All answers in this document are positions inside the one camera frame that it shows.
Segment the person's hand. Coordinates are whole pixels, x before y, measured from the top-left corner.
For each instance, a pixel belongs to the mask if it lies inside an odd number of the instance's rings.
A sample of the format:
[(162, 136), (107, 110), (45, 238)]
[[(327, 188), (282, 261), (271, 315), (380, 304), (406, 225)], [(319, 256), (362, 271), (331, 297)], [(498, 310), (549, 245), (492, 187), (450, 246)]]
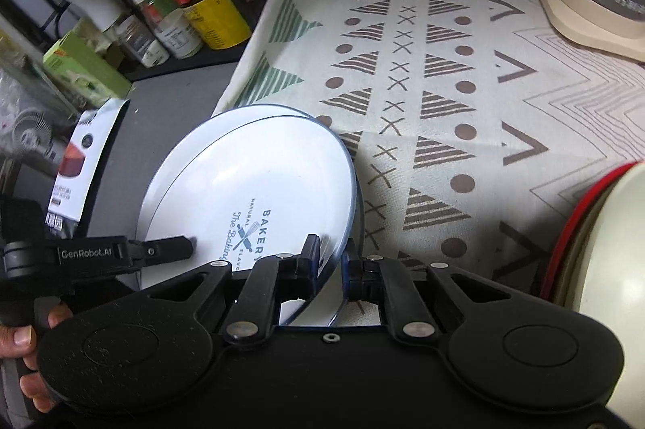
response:
[(38, 321), (20, 323), (17, 311), (1, 306), (1, 419), (26, 428), (56, 404), (38, 371), (38, 342), (48, 330), (70, 319), (72, 312), (57, 297), (37, 300)]

